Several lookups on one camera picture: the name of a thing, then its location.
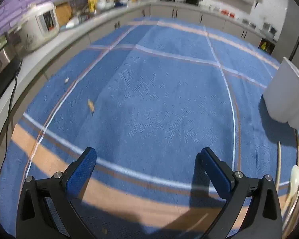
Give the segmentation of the wooden chopstick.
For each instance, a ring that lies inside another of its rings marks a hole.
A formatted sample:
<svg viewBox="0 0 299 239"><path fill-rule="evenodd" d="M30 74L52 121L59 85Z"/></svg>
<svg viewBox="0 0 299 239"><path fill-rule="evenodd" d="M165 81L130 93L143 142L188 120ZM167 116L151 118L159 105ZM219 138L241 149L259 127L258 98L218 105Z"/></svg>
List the wooden chopstick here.
<svg viewBox="0 0 299 239"><path fill-rule="evenodd" d="M277 143L277 166L275 176L275 189L278 192L280 187L280 176L281 176L281 142Z"/></svg>

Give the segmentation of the yellow toy figure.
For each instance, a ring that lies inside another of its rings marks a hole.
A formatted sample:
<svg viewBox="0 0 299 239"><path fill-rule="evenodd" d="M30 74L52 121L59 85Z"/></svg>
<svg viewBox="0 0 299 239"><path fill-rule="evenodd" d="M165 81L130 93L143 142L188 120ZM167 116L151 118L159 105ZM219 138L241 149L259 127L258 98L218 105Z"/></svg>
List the yellow toy figure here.
<svg viewBox="0 0 299 239"><path fill-rule="evenodd" d="M94 12L96 11L96 3L98 2L98 0L88 0L88 8L89 8L89 12Z"/></svg>

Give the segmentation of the cream plastic spoon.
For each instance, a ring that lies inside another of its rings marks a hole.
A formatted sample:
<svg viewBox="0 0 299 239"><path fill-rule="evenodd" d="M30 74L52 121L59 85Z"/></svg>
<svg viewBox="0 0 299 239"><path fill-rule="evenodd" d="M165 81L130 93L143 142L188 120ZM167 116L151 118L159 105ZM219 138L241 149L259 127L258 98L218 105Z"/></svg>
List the cream plastic spoon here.
<svg viewBox="0 0 299 239"><path fill-rule="evenodd" d="M299 187L299 166L294 165L291 170L291 176L289 181L289 199L291 199L298 191Z"/></svg>

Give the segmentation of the white plastic utensil holder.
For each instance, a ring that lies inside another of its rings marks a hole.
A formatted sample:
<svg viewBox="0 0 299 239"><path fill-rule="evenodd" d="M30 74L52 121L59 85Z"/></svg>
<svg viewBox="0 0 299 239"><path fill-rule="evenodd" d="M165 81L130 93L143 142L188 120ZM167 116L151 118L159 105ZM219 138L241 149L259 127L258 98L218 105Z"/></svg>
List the white plastic utensil holder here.
<svg viewBox="0 0 299 239"><path fill-rule="evenodd" d="M268 114L299 129L299 69L286 57L263 92Z"/></svg>

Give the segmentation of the black microwave oven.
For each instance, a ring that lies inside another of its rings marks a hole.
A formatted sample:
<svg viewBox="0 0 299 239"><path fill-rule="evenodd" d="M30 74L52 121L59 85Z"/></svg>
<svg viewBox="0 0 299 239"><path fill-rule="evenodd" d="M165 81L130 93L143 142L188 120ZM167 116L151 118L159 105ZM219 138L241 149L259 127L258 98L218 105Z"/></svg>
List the black microwave oven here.
<svg viewBox="0 0 299 239"><path fill-rule="evenodd" d="M19 72L21 60L7 33L0 36L0 97Z"/></svg>

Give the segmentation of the blue plaid tablecloth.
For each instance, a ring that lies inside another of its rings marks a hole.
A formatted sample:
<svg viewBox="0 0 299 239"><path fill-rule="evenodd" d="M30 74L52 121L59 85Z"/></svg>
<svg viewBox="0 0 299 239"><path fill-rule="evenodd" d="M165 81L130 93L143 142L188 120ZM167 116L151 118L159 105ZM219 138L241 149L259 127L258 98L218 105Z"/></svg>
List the blue plaid tablecloth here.
<svg viewBox="0 0 299 239"><path fill-rule="evenodd" d="M285 202L294 130L263 92L279 67L235 36L137 19L91 42L50 77L17 122L0 174L0 222L15 233L21 185L98 155L73 204L100 238L194 238L224 205L197 154L209 147L249 177L276 175Z"/></svg>

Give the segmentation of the white rice cooker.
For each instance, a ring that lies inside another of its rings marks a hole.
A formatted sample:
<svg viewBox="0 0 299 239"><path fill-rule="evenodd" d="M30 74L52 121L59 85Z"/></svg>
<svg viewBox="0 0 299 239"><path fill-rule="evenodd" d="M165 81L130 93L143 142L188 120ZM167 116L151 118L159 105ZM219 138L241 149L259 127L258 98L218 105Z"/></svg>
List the white rice cooker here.
<svg viewBox="0 0 299 239"><path fill-rule="evenodd" d="M59 24L52 2L34 5L22 15L15 32L27 52L35 51L59 33Z"/></svg>

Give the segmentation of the wooden cutting board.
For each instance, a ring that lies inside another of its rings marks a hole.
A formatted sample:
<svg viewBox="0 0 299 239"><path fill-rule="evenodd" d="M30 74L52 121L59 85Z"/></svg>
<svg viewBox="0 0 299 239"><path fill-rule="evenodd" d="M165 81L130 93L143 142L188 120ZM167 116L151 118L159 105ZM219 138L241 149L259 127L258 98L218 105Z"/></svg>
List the wooden cutting board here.
<svg viewBox="0 0 299 239"><path fill-rule="evenodd" d="M59 26L63 26L69 22L72 16L72 9L69 3L57 5L55 8Z"/></svg>

